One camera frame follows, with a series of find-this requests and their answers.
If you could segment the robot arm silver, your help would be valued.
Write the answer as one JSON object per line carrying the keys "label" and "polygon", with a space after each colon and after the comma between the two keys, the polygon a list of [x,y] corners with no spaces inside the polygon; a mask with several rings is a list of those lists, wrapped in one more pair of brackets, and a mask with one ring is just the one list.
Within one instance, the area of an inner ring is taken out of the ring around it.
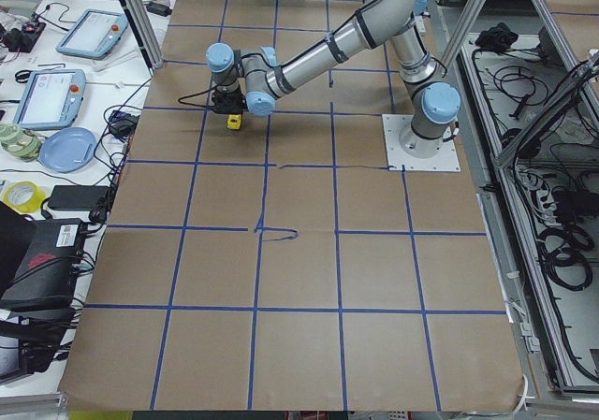
{"label": "robot arm silver", "polygon": [[416,0],[361,1],[344,23],[283,64],[277,62],[272,48],[234,50],[225,43],[210,45],[206,58],[213,83],[211,111],[266,117],[279,99],[305,83],[361,51],[389,43],[414,108],[412,120],[400,132],[400,145],[416,158],[433,157],[457,118],[460,94],[445,82],[445,68],[421,39]]}

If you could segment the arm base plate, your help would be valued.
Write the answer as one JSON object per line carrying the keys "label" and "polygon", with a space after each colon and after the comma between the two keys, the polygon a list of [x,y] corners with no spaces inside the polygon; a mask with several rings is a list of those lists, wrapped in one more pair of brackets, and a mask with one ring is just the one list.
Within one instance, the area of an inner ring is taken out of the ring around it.
{"label": "arm base plate", "polygon": [[412,115],[383,114],[387,167],[392,171],[460,172],[460,161],[450,129],[437,139],[418,137]]}

